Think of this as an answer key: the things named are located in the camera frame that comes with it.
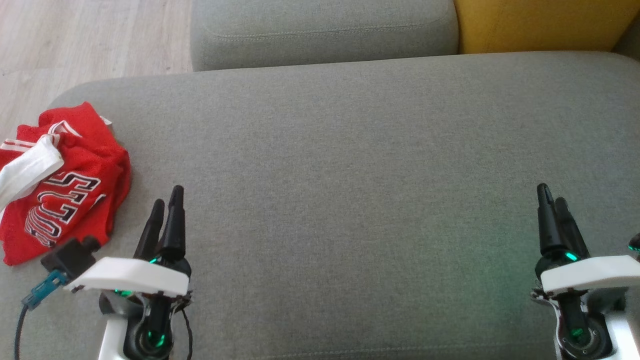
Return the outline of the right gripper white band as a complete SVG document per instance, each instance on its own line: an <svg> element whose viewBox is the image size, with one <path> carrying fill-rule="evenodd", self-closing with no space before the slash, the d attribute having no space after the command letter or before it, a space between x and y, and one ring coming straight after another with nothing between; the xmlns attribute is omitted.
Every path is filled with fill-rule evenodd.
<svg viewBox="0 0 640 360"><path fill-rule="evenodd" d="M583 235L564 197L553 198L546 183L536 187L539 247L542 256L567 248L579 259L541 274L547 297L571 291L633 288L640 285L640 264L630 255L590 257Z"/></svg>

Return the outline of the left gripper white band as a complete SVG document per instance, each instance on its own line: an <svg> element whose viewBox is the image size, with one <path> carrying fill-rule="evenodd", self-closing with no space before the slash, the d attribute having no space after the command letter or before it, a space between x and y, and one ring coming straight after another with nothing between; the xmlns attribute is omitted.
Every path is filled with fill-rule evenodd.
<svg viewBox="0 0 640 360"><path fill-rule="evenodd" d="M68 291L119 290L142 294L162 292L166 297L185 296L189 290L190 278L186 274L147 262L156 255L167 261L180 261L186 253L185 189L181 185L173 187L167 205L167 219L162 237L165 202L156 199L151 208L137 248L135 259L104 257L87 271L65 286Z"/></svg>

